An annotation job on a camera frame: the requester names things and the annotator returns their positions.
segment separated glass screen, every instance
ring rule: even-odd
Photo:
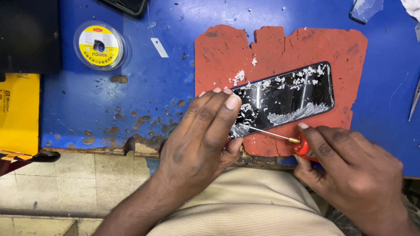
[[[240,124],[268,129],[331,110],[334,106],[331,67],[317,63],[245,84],[232,91],[242,106],[230,137],[255,133]]]

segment yellow spool label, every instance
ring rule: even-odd
[[[100,52],[95,46],[99,42],[105,46],[103,52]],[[107,28],[89,26],[80,34],[79,49],[91,64],[107,66],[116,60],[119,47],[117,38]]]

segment finger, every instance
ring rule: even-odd
[[[223,172],[227,167],[239,159],[240,149],[243,141],[243,138],[233,139],[228,143],[226,149],[221,151],[219,164],[221,172]]]
[[[231,94],[226,100],[224,106],[217,112],[213,123],[208,128],[204,141],[215,140],[217,145],[223,144],[224,139],[229,135],[232,125],[238,118],[239,110],[241,109],[241,98],[236,94]]]
[[[318,130],[305,123],[299,124],[299,130],[306,138],[309,147],[315,153],[327,173],[336,176],[341,175],[349,169],[349,165],[325,141]]]
[[[355,142],[372,158],[375,158],[377,156],[392,156],[389,152],[387,152],[384,148],[379,146],[377,143],[372,142],[365,138],[361,133],[353,130],[347,131],[348,135],[354,139]]]
[[[214,97],[220,91],[222,91],[222,89],[218,87],[213,89],[212,91],[202,92],[198,97],[195,97],[186,109],[184,116],[179,121],[177,128],[181,127],[181,129],[184,132],[186,132],[190,128],[200,109],[204,107],[204,105],[206,105],[206,103],[210,101],[212,97]]]
[[[294,175],[307,184],[313,191],[317,193],[323,192],[327,188],[323,175],[316,169],[312,168],[309,160],[305,160],[296,154],[293,155],[297,160]]]
[[[336,153],[338,153],[348,164],[360,166],[363,161],[366,161],[366,152],[349,135],[348,131],[327,126],[318,126],[316,129]]]
[[[216,114],[220,108],[224,106],[225,101],[229,98],[230,94],[226,93],[227,90],[232,92],[230,89],[225,89],[224,92],[216,93],[203,107],[201,107],[196,117],[194,118],[188,133],[194,137],[197,137],[199,140],[202,140],[202,137],[210,127]]]

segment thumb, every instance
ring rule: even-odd
[[[226,149],[223,149],[220,152],[220,167],[222,168],[222,171],[239,159],[240,148],[243,141],[243,138],[233,139],[228,143]]]
[[[309,160],[293,154],[297,160],[297,167],[294,175],[302,182],[307,184],[313,191],[319,193],[325,188],[325,179],[323,175],[315,168],[312,168]]]

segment cutting wire spool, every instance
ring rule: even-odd
[[[123,36],[101,21],[87,21],[79,26],[73,45],[77,57],[88,67],[99,71],[117,69],[129,53]]]

